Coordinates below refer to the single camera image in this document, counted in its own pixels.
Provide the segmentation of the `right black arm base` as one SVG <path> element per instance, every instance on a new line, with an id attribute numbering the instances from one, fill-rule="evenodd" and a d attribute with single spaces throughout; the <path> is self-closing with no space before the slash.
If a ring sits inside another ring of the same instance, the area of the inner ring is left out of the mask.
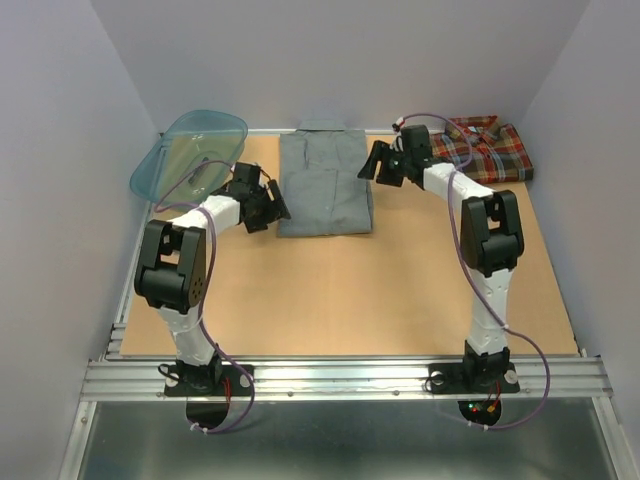
<path id="1" fill-rule="evenodd" d="M 508 347 L 478 354 L 468 342 L 460 361 L 431 363 L 423 389 L 437 395 L 518 393 L 520 384 Z"/>

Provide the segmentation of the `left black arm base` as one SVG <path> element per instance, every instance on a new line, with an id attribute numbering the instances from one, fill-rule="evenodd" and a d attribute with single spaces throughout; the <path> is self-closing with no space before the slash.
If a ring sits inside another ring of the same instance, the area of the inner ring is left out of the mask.
<path id="1" fill-rule="evenodd" d="M 161 363 L 158 373 L 164 378 L 164 395 L 170 398 L 248 396 L 248 378 L 215 354 L 207 365 L 191 365 L 181 360 Z"/>

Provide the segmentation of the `grey long sleeve shirt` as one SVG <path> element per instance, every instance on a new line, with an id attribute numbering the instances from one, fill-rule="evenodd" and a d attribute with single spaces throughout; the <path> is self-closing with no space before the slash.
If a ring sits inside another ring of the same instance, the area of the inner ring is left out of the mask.
<path id="1" fill-rule="evenodd" d="M 290 218 L 282 238 L 369 234 L 370 183 L 357 174 L 368 157 L 366 134 L 335 120 L 306 120 L 280 137 L 280 187 Z"/>

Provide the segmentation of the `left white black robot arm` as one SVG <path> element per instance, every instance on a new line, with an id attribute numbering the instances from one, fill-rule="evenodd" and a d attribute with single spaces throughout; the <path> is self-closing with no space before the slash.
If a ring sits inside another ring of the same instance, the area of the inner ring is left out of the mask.
<path id="1" fill-rule="evenodd" d="M 257 164 L 237 163 L 231 178 L 187 212 L 151 220 L 144 229 L 134 277 L 135 293 L 157 310 L 177 350 L 177 365 L 190 368 L 188 382 L 199 393 L 215 392 L 223 371 L 203 320 L 204 298 L 215 265 L 218 235 L 242 225 L 249 234 L 290 217 L 277 181 Z"/>

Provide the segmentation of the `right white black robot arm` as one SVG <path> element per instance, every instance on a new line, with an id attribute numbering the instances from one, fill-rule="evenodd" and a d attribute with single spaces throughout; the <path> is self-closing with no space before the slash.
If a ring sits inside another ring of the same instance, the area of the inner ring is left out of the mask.
<path id="1" fill-rule="evenodd" d="M 477 355 L 460 366 L 463 384 L 482 390 L 496 378 L 496 368 L 482 355 L 506 351 L 509 286 L 524 253 L 517 196 L 485 187 L 432 151 L 426 126 L 403 127 L 393 142 L 376 141 L 358 177 L 400 187 L 408 180 L 447 202 L 454 246 L 474 299 L 467 348 Z"/>

